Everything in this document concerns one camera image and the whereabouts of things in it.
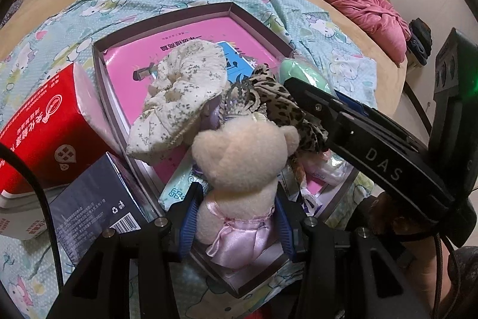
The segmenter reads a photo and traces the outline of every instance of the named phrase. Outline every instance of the white label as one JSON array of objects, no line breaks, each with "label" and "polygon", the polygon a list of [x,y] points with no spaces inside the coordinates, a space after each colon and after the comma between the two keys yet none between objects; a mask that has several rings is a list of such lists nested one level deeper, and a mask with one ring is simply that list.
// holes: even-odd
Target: white label
[{"label": "white label", "polygon": [[114,228],[120,234],[141,229],[130,212],[123,216],[123,218],[121,218],[113,226],[111,226],[111,228]]}]

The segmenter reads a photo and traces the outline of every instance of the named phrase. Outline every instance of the screw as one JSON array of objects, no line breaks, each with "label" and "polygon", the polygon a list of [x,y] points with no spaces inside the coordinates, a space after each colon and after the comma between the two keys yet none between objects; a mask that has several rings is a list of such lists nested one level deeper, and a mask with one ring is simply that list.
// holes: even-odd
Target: screw
[{"label": "screw", "polygon": [[315,226],[317,226],[318,223],[319,222],[317,221],[317,219],[314,218],[313,216],[309,216],[309,217],[304,219],[304,225],[309,226],[309,227],[315,227]]},{"label": "screw", "polygon": [[157,220],[154,221],[154,225],[157,227],[164,227],[169,223],[168,218],[165,218],[164,216],[161,216],[160,218],[157,218]]},{"label": "screw", "polygon": [[368,238],[371,235],[370,230],[365,227],[359,227],[355,231],[357,232],[358,236],[362,238]]},{"label": "screw", "polygon": [[114,228],[107,228],[101,233],[101,235],[104,238],[111,238],[113,235],[115,235],[115,233],[116,233],[116,230]]}]

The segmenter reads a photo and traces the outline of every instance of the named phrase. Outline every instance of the light blue bedsheet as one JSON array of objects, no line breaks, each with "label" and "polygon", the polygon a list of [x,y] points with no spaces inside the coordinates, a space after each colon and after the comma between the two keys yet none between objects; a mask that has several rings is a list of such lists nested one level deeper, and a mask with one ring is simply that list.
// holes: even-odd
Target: light blue bedsheet
[{"label": "light blue bedsheet", "polygon": [[[260,19],[295,50],[315,63],[334,87],[376,107],[376,64],[330,21],[326,11],[305,0],[78,0],[27,35],[0,62],[0,129],[38,86],[71,62],[94,81],[91,44],[128,24],[197,4],[233,1]],[[341,226],[373,184],[355,181],[329,219]],[[65,278],[71,262],[61,250]],[[48,236],[27,242],[0,236],[0,280],[28,319],[45,318],[58,293]],[[171,265],[181,317],[235,318],[247,315],[301,276],[288,263],[253,293],[235,299],[188,260]],[[139,318],[137,279],[131,282],[132,318]]]}]

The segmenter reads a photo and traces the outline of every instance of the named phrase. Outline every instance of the clothing pile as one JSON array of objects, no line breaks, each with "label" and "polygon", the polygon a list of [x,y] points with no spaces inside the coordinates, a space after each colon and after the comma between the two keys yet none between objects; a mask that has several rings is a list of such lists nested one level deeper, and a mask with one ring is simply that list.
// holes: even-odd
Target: clothing pile
[{"label": "clothing pile", "polygon": [[426,65],[426,61],[432,52],[432,32],[428,25],[417,18],[409,24],[412,38],[407,41],[407,48],[417,58],[421,65]]},{"label": "clothing pile", "polygon": [[[221,47],[195,39],[176,47],[157,67],[158,77],[148,86],[143,113],[130,129],[129,156],[157,164],[183,141],[190,143],[200,129],[216,129],[233,117],[256,112],[279,126],[296,127],[299,149],[322,150],[324,130],[305,118],[265,64],[230,85]],[[201,124],[204,116],[206,126]]]}]

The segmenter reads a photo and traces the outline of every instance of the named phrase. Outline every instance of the red box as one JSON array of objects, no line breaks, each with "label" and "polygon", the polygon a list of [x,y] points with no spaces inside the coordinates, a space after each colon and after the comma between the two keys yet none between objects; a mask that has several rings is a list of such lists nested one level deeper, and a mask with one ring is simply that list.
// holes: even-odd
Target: red box
[{"label": "red box", "polygon": [[[0,142],[28,165],[50,200],[105,152],[121,155],[96,89],[78,64],[61,70],[28,99],[0,133]],[[0,221],[0,234],[18,239],[45,229],[32,188],[4,160]]]}]

